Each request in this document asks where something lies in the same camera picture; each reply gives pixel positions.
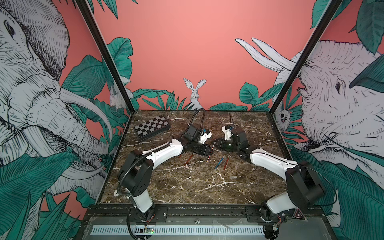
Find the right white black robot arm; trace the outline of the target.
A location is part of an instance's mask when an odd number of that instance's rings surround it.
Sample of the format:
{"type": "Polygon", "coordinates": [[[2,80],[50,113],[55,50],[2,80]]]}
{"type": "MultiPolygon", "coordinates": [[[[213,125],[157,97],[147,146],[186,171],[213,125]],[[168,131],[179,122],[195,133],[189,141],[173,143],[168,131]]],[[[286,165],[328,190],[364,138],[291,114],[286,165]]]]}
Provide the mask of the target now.
{"type": "Polygon", "coordinates": [[[251,145],[242,129],[222,127],[223,138],[213,141],[213,145],[255,166],[262,167],[286,181],[287,191],[268,199],[260,209],[264,218],[278,215],[292,209],[313,206],[326,191],[319,175],[306,161],[298,163],[271,154],[257,145],[251,145]]]}

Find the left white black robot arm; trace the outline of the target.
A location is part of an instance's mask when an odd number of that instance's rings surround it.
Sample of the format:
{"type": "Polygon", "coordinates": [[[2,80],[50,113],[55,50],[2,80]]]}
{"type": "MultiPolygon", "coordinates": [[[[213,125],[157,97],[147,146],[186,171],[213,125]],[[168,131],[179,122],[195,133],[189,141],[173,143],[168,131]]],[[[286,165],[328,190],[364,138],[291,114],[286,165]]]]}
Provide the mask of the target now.
{"type": "Polygon", "coordinates": [[[207,140],[212,132],[189,125],[187,130],[171,136],[165,144],[154,149],[130,152],[118,174],[117,194],[127,196],[134,207],[143,215],[153,211],[153,201],[148,193],[152,173],[155,168],[184,152],[208,157],[213,154],[207,140]]]}

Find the blue knife bottom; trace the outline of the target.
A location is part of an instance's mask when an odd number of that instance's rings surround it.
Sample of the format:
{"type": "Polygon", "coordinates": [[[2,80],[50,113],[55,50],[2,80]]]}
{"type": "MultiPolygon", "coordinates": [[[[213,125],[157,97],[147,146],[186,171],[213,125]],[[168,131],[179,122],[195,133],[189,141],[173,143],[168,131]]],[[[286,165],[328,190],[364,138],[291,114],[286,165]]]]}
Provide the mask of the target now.
{"type": "Polygon", "coordinates": [[[224,160],[224,157],[222,157],[222,158],[219,160],[219,162],[218,162],[217,165],[215,166],[215,169],[217,169],[217,168],[220,166],[220,164],[222,163],[223,160],[224,160]]]}

